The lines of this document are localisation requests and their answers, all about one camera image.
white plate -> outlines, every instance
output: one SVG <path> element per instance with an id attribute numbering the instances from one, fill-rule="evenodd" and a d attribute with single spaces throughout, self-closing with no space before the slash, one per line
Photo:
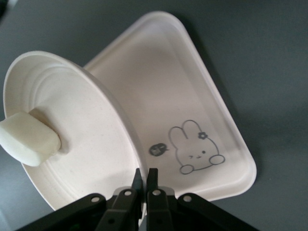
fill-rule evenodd
<path id="1" fill-rule="evenodd" d="M 26 111 L 55 130 L 62 146 L 39 167 L 23 165 L 53 209 L 90 193 L 111 197 L 128 186 L 138 141 L 108 90 L 81 67 L 32 51 L 19 56 L 5 79 L 5 116 Z"/>
<path id="2" fill-rule="evenodd" d="M 177 18 L 163 12 L 145 15 L 85 69 L 116 98 L 111 102 L 119 102 L 121 108 L 116 106 L 116 109 L 125 122 L 121 122 L 114 110 L 105 120 L 97 116 L 96 110 L 86 116 L 88 108 L 78 111 L 84 116 L 80 120 L 76 109 L 73 109 L 74 114 L 67 112 L 72 115 L 71 119 L 56 120 L 57 129 L 64 126 L 69 130 L 76 124 L 82 127 L 74 128 L 73 134 L 65 134 L 69 140 L 71 135 L 78 137 L 69 145 L 69 153 L 52 157 L 38 168 L 25 166 L 33 184 L 53 208 L 60 208 L 88 193 L 96 192 L 108 197 L 117 187 L 130 185 L 138 166 L 143 169 L 158 168 L 159 185 L 173 188 L 176 196 L 192 192 L 208 200 L 216 200 L 241 194 L 252 186 L 257 172 L 253 158 Z M 27 85 L 29 89 L 36 85 L 28 81 L 25 83 L 6 92 L 16 94 L 24 92 L 23 88 Z M 70 88 L 76 94 L 85 92 L 75 89 L 74 81 L 72 85 L 64 86 L 57 81 L 46 83 L 35 87 L 36 92 L 43 92 L 53 84 L 54 87 L 49 89 L 51 97 L 57 95 L 59 87 L 63 91 Z M 78 102 L 85 101 L 88 95 L 94 98 L 86 107 L 99 108 L 102 105 L 105 108 L 109 101 L 92 93 L 93 87 L 91 85 L 87 93 L 77 99 L 65 99 L 58 111 L 66 110 L 71 100 L 75 103 L 72 108 L 79 108 Z M 30 105 L 26 108 L 30 111 L 42 107 L 33 102 L 45 102 L 43 106 L 48 109 L 46 114 L 49 117 L 49 108 L 53 104 L 38 100 L 40 97 L 45 99 L 45 93 L 39 96 L 31 94 L 31 97 L 18 95 L 17 102 L 20 103 L 17 106 L 12 103 L 11 106 L 20 110 L 25 107 L 21 105 L 23 102 Z M 9 116 L 11 112 L 7 102 L 5 107 L 6 116 Z M 108 134 L 108 138 L 100 140 L 84 134 L 85 131 L 103 134 L 105 126 L 110 125 L 106 123 L 108 119 L 118 123 L 116 132 L 111 132 L 110 137 Z M 82 126 L 84 120 L 90 123 L 89 127 Z M 121 145 L 115 145 L 118 140 L 121 140 Z M 107 165 L 107 169 L 112 166 L 112 171 L 105 171 L 101 164 Z"/>

round plate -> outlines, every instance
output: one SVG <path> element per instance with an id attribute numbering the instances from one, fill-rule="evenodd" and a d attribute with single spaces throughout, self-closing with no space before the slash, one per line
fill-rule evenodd
<path id="1" fill-rule="evenodd" d="M 6 76 L 4 108 L 6 117 L 29 112 L 61 139 L 45 163 L 24 165 L 53 209 L 95 192 L 109 198 L 132 183 L 138 141 L 129 121 L 107 89 L 77 65 L 42 51 L 21 55 Z"/>

cartoon bunny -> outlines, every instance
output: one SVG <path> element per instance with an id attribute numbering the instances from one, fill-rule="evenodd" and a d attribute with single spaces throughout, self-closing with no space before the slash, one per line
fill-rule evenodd
<path id="1" fill-rule="evenodd" d="M 215 142 L 193 120 L 184 121 L 181 127 L 172 127 L 168 135 L 176 149 L 181 174 L 190 174 L 225 162 Z"/>

gray background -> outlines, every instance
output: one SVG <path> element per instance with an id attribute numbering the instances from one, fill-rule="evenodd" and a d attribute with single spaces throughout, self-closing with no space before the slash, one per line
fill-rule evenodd
<path id="1" fill-rule="evenodd" d="M 307 230 L 308 1 L 21 0 L 0 21 L 0 85 L 24 52 L 83 66 L 156 10 L 184 23 L 257 164 L 249 191 L 214 203 L 263 231 Z M 0 148 L 0 230 L 51 211 Z"/>

